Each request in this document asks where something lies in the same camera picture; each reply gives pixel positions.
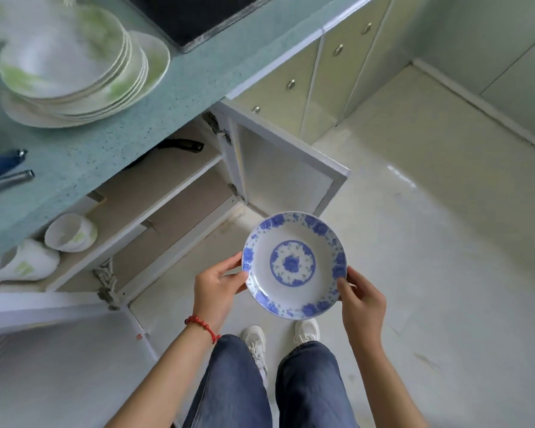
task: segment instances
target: hand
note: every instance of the hand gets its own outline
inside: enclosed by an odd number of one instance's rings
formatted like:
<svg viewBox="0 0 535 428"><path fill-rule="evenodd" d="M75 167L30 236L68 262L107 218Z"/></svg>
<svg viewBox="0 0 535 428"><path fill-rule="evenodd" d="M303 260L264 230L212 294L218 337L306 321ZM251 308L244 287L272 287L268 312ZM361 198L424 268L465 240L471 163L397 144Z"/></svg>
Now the hand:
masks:
<svg viewBox="0 0 535 428"><path fill-rule="evenodd" d="M234 302L234 295L246 289L247 272L224 274L242 264L242 252L220 261L196 275L194 281L193 316L208 323L214 333L219 333Z"/></svg>
<svg viewBox="0 0 535 428"><path fill-rule="evenodd" d="M385 295L351 266L347 269L347 279L337 280L337 288L351 347L357 346L368 352L382 350L380 331L386 312Z"/></svg>

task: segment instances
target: stovetop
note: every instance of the stovetop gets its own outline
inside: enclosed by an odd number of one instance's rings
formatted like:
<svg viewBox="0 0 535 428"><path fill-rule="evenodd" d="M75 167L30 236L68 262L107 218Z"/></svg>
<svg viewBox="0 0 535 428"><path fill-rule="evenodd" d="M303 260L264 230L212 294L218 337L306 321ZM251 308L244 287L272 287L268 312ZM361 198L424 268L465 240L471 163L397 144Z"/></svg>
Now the stovetop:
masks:
<svg viewBox="0 0 535 428"><path fill-rule="evenodd" d="M269 0L128 0L188 52Z"/></svg>

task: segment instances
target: blue speckled countertop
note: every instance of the blue speckled countertop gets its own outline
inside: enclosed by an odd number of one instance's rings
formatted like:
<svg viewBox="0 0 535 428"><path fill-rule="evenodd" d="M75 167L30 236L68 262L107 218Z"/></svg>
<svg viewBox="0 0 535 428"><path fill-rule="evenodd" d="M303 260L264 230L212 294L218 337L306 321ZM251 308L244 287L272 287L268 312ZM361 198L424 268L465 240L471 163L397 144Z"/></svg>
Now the blue speckled countertop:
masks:
<svg viewBox="0 0 535 428"><path fill-rule="evenodd" d="M153 32L122 0L96 0L128 29ZM29 150L36 179L0 193L0 253L98 187L357 0L272 0L187 54L172 53L160 85L134 107L71 129L10 121L0 150Z"/></svg>

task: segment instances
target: jeans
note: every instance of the jeans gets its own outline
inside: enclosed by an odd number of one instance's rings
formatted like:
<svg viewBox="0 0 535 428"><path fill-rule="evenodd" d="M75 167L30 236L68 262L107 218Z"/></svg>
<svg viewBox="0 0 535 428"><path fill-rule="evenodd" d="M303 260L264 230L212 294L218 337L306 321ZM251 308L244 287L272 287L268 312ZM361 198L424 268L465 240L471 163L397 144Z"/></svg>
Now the jeans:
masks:
<svg viewBox="0 0 535 428"><path fill-rule="evenodd" d="M234 335L216 343L183 428L272 428L259 370ZM277 370L280 428L358 427L333 353L317 341L295 348Z"/></svg>

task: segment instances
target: white sneaker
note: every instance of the white sneaker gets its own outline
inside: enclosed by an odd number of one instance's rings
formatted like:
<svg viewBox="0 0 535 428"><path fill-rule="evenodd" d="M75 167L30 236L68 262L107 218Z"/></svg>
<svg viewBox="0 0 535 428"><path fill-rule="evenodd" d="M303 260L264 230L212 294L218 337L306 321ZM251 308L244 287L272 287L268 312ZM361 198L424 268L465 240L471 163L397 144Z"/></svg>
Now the white sneaker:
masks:
<svg viewBox="0 0 535 428"><path fill-rule="evenodd" d="M319 325L315 318L309 320L297 320L295 322L295 336L293 341L296 345L301 345L309 341L319 341L321 339L321 332Z"/></svg>
<svg viewBox="0 0 535 428"><path fill-rule="evenodd" d="M251 356L259 369L264 382L264 388L268 388L268 367L266 366L266 336L264 331L258 325L254 324L246 328L242 335L242 341L246 343L250 350Z"/></svg>

